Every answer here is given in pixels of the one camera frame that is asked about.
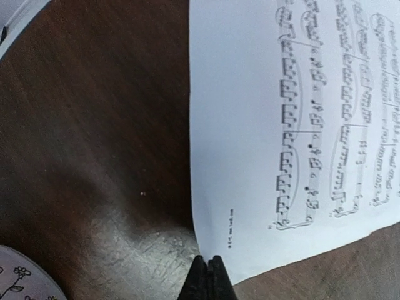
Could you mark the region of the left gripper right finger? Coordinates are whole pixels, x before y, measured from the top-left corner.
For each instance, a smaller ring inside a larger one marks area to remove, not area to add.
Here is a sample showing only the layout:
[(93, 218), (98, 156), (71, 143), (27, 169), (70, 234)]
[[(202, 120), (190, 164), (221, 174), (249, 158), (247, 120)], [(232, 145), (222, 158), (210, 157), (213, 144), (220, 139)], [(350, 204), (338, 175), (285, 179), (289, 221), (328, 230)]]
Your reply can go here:
[(238, 299), (221, 256), (214, 256), (208, 262), (208, 299)]

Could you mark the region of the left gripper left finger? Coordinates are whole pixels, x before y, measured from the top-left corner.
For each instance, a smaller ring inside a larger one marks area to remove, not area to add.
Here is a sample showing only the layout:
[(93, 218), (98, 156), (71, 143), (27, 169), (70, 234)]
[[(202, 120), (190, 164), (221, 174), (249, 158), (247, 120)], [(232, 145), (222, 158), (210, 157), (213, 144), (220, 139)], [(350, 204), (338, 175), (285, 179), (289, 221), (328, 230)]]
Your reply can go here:
[(208, 299), (208, 267), (202, 256), (196, 256), (191, 264), (178, 300)]

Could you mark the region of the sheet music page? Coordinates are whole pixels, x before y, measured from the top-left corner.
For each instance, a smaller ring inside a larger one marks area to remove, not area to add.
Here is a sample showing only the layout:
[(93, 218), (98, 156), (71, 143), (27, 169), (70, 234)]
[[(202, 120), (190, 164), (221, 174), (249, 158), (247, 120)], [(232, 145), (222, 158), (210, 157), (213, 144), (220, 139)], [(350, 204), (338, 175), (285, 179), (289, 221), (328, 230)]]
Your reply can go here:
[(191, 1), (191, 195), (232, 283), (399, 222), (399, 2)]

